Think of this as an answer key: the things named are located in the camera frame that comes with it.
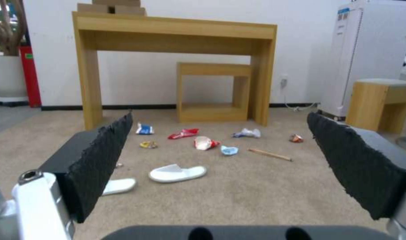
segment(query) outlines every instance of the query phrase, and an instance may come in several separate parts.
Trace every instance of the wooden table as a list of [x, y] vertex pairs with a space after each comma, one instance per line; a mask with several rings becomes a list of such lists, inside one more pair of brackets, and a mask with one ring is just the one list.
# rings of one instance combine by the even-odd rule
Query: wooden table
[[102, 122], [98, 50], [251, 56], [248, 117], [267, 125], [276, 25], [90, 12], [72, 18], [87, 130]]

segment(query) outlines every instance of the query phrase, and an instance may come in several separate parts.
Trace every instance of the electrical outlet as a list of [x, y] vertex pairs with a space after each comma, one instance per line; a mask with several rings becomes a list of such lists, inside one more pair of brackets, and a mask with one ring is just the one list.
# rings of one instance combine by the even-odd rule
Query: electrical outlet
[[287, 74], [282, 74], [282, 76], [281, 76], [281, 80], [280, 80], [280, 87], [281, 88], [285, 88], [286, 87], [286, 85], [287, 85], [287, 78], [288, 78], [288, 75]]

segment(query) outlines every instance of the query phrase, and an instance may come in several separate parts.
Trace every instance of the gray floor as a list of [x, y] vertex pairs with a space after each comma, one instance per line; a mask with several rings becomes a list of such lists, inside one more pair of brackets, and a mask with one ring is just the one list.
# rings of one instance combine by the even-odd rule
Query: gray floor
[[13, 108], [0, 106], [0, 132], [37, 115], [40, 112], [40, 108], [30, 108], [29, 106]]
[[[84, 123], [82, 111], [0, 108], [2, 111], [17, 123], [0, 132], [0, 190], [10, 198], [18, 176], [40, 166], [72, 135], [84, 130]], [[105, 122], [127, 112], [104, 110]], [[308, 112], [271, 108], [268, 126], [262, 127], [253, 121], [177, 123], [173, 109], [133, 111], [133, 130], [119, 158], [124, 167], [116, 169], [112, 179], [132, 177], [138, 184], [130, 192], [101, 197], [86, 222], [76, 225], [74, 239], [101, 239], [131, 225], [357, 225], [385, 231], [387, 220], [372, 220], [337, 181], [312, 139], [306, 123]], [[18, 123], [28, 114], [35, 115]], [[139, 121], [152, 125], [155, 134], [135, 135]], [[231, 138], [244, 127], [259, 128], [262, 137]], [[200, 128], [200, 135], [236, 146], [239, 153], [225, 157], [219, 147], [194, 149], [193, 138], [167, 139], [182, 128]], [[293, 133], [300, 134], [304, 142], [290, 143]], [[159, 147], [140, 148], [145, 140], [156, 141]], [[294, 162], [257, 155], [248, 152], [249, 148], [287, 155]], [[208, 173], [174, 184], [148, 178], [152, 169], [173, 163], [202, 165]]]

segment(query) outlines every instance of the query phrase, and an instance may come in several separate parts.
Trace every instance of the white appliance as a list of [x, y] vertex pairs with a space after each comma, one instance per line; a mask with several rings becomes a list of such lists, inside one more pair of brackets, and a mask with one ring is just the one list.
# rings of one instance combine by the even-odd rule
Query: white appliance
[[345, 117], [358, 79], [399, 79], [406, 56], [406, 1], [358, 0], [341, 6], [319, 110]]

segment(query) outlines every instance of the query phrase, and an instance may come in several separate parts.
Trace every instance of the cardboard box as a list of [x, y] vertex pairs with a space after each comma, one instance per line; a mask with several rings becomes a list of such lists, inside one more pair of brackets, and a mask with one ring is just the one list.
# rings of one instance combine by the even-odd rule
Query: cardboard box
[[92, 0], [93, 4], [107, 5], [110, 7], [113, 6], [131, 6], [131, 7], [140, 7], [141, 0]]
[[102, 13], [108, 13], [108, 6], [107, 5], [95, 5], [95, 4], [77, 3], [77, 11], [78, 12], [102, 12]]
[[115, 14], [133, 14], [141, 16], [147, 15], [147, 11], [145, 10], [145, 8], [140, 7], [115, 6], [114, 9]]

